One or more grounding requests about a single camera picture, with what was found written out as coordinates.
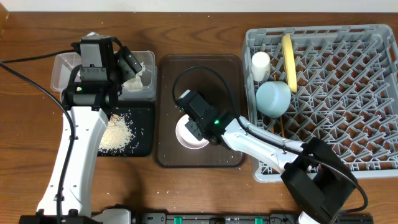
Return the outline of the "white napkin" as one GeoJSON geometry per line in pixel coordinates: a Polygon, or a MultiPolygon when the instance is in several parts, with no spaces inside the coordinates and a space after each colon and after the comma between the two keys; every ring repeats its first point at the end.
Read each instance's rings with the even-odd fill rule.
{"type": "Polygon", "coordinates": [[[123,84],[124,91],[134,92],[134,91],[141,91],[143,89],[141,76],[143,72],[146,70],[146,66],[144,65],[143,62],[141,62],[140,65],[142,66],[142,70],[138,72],[134,78],[126,81],[123,84]]]}

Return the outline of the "pink bowl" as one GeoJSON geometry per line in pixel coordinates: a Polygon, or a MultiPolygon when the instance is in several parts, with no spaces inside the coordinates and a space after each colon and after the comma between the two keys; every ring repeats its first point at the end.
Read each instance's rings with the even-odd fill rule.
{"type": "Polygon", "coordinates": [[[175,134],[181,145],[188,149],[201,149],[209,144],[206,139],[199,141],[186,127],[189,116],[185,114],[177,122],[175,134]]]}

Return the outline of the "light blue bowl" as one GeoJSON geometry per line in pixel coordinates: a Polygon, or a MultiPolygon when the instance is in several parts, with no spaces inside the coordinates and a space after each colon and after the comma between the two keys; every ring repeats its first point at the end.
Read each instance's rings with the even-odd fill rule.
{"type": "Polygon", "coordinates": [[[287,111],[290,100],[290,88],[282,81],[264,82],[256,92],[257,110],[270,118],[282,116],[287,111]]]}

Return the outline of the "wooden chopstick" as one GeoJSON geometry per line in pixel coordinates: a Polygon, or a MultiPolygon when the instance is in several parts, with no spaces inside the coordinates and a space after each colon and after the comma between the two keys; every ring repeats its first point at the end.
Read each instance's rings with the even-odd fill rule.
{"type": "Polygon", "coordinates": [[[274,125],[275,125],[275,119],[272,119],[270,121],[271,133],[274,133],[274,125]]]}
{"type": "Polygon", "coordinates": [[[279,117],[279,121],[280,121],[281,135],[282,135],[283,138],[285,138],[284,123],[283,123],[282,116],[279,117]]]}

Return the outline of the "white cup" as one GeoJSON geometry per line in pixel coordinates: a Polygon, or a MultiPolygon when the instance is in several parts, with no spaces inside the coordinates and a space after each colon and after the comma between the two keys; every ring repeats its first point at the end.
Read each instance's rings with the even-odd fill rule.
{"type": "Polygon", "coordinates": [[[266,52],[256,52],[252,56],[251,62],[253,80],[256,82],[263,81],[265,75],[271,72],[270,56],[266,52]]]}

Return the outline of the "yellow plate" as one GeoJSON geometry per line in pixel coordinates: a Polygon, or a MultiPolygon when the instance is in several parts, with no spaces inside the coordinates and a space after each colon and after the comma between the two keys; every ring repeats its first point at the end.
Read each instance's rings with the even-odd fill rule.
{"type": "Polygon", "coordinates": [[[286,72],[286,81],[292,93],[297,92],[297,75],[294,58],[294,50],[290,34],[282,37],[282,56],[284,58],[284,70],[286,72]]]}

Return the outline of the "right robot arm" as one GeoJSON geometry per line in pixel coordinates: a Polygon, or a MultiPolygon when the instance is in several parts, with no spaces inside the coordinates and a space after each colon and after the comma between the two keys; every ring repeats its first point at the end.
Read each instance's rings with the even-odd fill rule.
{"type": "Polygon", "coordinates": [[[184,111],[201,137],[243,152],[280,173],[301,207],[300,223],[332,223],[358,181],[331,147],[318,138],[284,139],[260,129],[245,117],[214,107],[184,111]]]}

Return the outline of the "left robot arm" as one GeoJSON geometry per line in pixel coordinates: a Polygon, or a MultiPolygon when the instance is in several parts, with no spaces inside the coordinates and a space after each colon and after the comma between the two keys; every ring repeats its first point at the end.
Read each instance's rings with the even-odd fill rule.
{"type": "Polygon", "coordinates": [[[62,93],[63,133],[52,176],[35,215],[20,223],[132,223],[130,209],[91,212],[91,189],[98,148],[118,103],[122,84],[142,70],[127,47],[117,53],[93,44],[80,46],[76,66],[62,93]]]}

